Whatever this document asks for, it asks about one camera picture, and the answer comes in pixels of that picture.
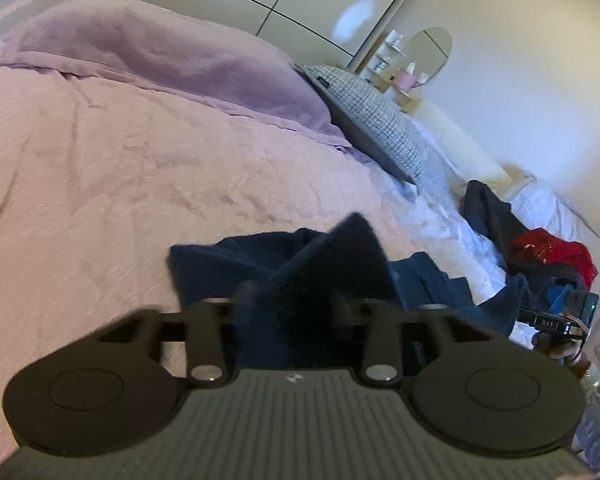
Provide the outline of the right hand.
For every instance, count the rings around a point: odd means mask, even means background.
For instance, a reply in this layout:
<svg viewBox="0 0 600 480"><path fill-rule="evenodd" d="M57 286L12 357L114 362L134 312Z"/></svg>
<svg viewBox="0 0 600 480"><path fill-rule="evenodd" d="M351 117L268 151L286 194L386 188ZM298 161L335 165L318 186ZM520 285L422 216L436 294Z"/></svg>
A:
<svg viewBox="0 0 600 480"><path fill-rule="evenodd" d="M569 368L573 374L583 374L591 365L583 351L583 342L539 332L532 337L533 350Z"/></svg>

